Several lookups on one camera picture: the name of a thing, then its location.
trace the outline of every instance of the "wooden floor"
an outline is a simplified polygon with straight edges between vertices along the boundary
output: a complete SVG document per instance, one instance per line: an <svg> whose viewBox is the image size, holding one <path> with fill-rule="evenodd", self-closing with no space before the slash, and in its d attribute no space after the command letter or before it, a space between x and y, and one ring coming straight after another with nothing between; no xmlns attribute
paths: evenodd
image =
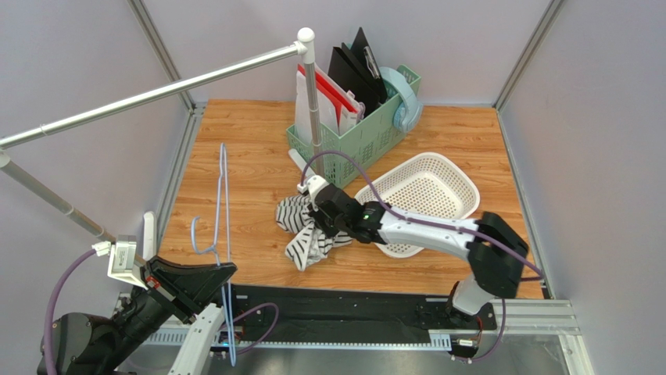
<svg viewBox="0 0 666 375"><path fill-rule="evenodd" d="M285 256L285 246L293 235L282 231L274 221L276 205L295 195L299 182L299 170L287 155L285 136L293 118L293 102L209 102L159 251L163 258L184 264L214 263L212 255L192 251L190 222L194 216L201 216L197 224L199 247L210 245L219 147L225 142L231 247L238 265L235 283L448 294L456 281L470 273L465 262L451 255L424 250L408 259L391 259L374 245L357 242L331 250L328 259L299 272ZM375 179L426 151L451 159L477 185L481 205L473 217L483 211L499 213L527 241L493 109L425 107L417 127L368 173ZM354 196L364 185L358 177L345 191ZM226 251L224 222L218 249ZM525 274L533 276L531 271ZM542 298L539 284L523 283L518 296Z"/></svg>

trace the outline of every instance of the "wire hanger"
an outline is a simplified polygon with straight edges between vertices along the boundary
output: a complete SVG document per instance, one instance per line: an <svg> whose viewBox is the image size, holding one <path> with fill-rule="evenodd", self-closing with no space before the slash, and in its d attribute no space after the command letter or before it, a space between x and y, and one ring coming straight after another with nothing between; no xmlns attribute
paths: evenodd
<svg viewBox="0 0 666 375"><path fill-rule="evenodd" d="M195 253L199 255L212 252L215 255L215 262L220 265L220 256L217 253L217 232L220 228L220 196L222 195L222 180L224 179L224 208L226 212L227 224L227 262L231 261L231 222L229 221L229 173L227 161L227 147L224 143L220 143L220 176L217 178L217 205L215 206L215 234L213 235L213 244L203 251L199 251L196 245L196 223L201 216L192 219L192 248ZM236 344L235 344L235 330L234 330L234 317L233 309L231 306L231 280L226 284L227 290L225 292L224 285L221 288L222 305L224 308L224 320L227 324L227 342L229 343L229 357L231 365L236 366Z"/></svg>

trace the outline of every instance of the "white wall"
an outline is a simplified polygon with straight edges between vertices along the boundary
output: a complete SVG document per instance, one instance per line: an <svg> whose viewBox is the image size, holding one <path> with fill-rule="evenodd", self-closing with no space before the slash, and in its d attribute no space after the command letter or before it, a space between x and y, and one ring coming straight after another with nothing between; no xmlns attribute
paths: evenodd
<svg viewBox="0 0 666 375"><path fill-rule="evenodd" d="M317 63L362 26L380 65L406 64L429 104L493 103L548 0L145 0L183 77L317 35ZM209 98L294 100L297 58L192 91Z"/></svg>
<svg viewBox="0 0 666 375"><path fill-rule="evenodd" d="M166 84L126 2L0 4L0 136ZM167 98L7 150L113 234L156 209L185 119ZM95 238L0 173L0 373L35 373L53 284ZM70 278L56 315L108 316L121 285L105 259Z"/></svg>
<svg viewBox="0 0 666 375"><path fill-rule="evenodd" d="M567 2L502 114L597 374L666 366L666 2Z"/></svg>

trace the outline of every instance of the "white plastic basket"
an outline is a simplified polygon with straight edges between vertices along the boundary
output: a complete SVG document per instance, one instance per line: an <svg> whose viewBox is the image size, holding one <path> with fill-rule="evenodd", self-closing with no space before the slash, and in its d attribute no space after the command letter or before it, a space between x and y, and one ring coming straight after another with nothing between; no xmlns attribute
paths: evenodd
<svg viewBox="0 0 666 375"><path fill-rule="evenodd" d="M444 156L424 152L400 164L373 181L381 199L414 213L443 219L465 219L481 201L476 185L458 166ZM365 203L377 200L369 186L356 194ZM408 258L423 248L413 245L380 245L393 258Z"/></svg>

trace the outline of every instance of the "zebra-striped cloth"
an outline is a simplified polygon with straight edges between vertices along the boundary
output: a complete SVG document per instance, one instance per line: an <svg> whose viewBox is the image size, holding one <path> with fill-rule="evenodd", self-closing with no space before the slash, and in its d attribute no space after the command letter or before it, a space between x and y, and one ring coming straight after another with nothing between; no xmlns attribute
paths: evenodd
<svg viewBox="0 0 666 375"><path fill-rule="evenodd" d="M314 219L308 215L310 199L303 195L287 197L277 205L275 221L285 232L296 237L287 244L285 255L290 258L299 271L328 257L332 248L349 245L352 238L340 232L333 238L314 226Z"/></svg>

